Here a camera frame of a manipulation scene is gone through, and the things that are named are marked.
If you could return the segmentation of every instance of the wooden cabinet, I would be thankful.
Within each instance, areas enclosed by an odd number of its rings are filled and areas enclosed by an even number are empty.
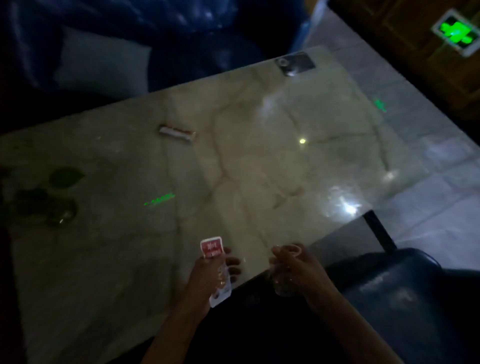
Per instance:
[[[330,6],[452,118],[480,121],[480,50],[464,58],[431,31],[451,8],[479,26],[480,0],[331,0]]]

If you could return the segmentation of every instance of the hand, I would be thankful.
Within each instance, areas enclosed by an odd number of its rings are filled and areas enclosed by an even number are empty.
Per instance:
[[[231,249],[224,248],[226,254],[231,253]],[[230,273],[230,281],[237,280],[237,275],[241,273],[238,267],[240,260],[235,257],[217,256],[213,259],[198,258],[190,273],[187,286],[182,294],[179,303],[181,310],[200,315],[203,319],[210,310],[209,298],[220,287],[221,281],[218,276],[218,268],[226,263]]]
[[[327,298],[339,294],[333,282],[327,276],[325,269],[305,246],[300,243],[294,243],[293,245],[301,249],[300,255],[295,257],[290,253],[290,251],[297,250],[292,246],[284,245],[281,248],[274,246],[272,253],[275,258],[271,258],[270,263],[280,262],[290,269],[294,283],[309,303],[311,303],[313,297],[316,299]]]

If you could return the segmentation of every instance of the person's right hand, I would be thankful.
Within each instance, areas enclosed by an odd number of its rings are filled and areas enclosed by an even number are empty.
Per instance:
[[[272,253],[275,258],[272,258],[270,263],[275,264],[278,261],[289,267],[293,282],[309,303],[313,303],[313,299],[331,298],[339,294],[333,282],[327,276],[325,269],[305,246],[300,243],[294,243],[293,245],[301,249],[300,255],[293,256],[290,253],[293,250],[291,246],[274,246]]]

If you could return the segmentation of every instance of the transparent cup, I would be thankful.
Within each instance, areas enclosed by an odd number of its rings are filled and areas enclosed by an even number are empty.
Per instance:
[[[282,249],[287,249],[293,256],[301,254],[301,248],[293,244],[285,245]],[[270,277],[277,295],[292,297],[297,293],[289,268],[279,263],[276,258],[270,261]]]

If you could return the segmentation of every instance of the red label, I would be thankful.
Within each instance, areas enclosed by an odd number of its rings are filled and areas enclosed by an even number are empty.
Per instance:
[[[223,246],[220,239],[202,242],[200,246],[205,258],[213,258],[223,253]]]

